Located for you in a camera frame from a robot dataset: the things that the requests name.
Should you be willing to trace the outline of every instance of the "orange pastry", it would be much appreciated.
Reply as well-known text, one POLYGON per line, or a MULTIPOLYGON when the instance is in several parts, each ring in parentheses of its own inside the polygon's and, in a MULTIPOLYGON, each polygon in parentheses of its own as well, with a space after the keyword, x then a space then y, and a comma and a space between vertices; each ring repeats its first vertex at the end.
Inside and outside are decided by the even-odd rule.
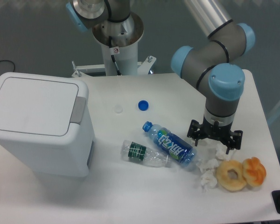
POLYGON ((266 169, 256 157, 243 161, 243 176, 252 187, 260 186, 266 177, 266 169))

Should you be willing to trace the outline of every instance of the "bottle cap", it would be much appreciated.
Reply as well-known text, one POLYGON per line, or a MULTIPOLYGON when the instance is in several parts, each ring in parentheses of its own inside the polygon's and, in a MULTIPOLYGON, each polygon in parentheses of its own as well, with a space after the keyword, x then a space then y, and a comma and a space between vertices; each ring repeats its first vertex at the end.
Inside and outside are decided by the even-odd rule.
POLYGON ((147 122, 145 122, 145 124, 143 125, 142 129, 143 129, 145 132, 148 132, 148 131, 151 129, 152 126, 153 126, 153 123, 147 121, 147 122))
POLYGON ((138 103, 138 108, 142 111, 146 111, 148 109, 148 102, 146 100, 141 100, 138 103))

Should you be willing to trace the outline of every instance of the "white table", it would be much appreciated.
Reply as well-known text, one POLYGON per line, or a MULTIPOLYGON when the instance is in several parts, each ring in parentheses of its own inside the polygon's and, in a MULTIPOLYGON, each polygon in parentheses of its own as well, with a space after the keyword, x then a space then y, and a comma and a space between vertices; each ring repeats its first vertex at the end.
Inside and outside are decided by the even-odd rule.
MULTIPOLYGON (((160 124, 183 139, 192 119, 203 119, 205 98, 176 74, 82 76, 90 89, 96 135, 89 175, 84 179, 39 174, 0 146, 0 224, 221 224, 280 219, 271 192, 280 189, 280 166, 257 94, 246 82, 232 130, 243 130, 233 158, 257 156, 267 170, 264 184, 231 193, 203 192, 199 172, 148 168, 120 158, 124 139, 154 147, 142 125, 160 124), (137 104, 145 99, 149 109, 137 104), (115 113, 121 105, 122 113, 115 113)), ((199 141, 199 154, 212 157, 215 143, 199 141)))

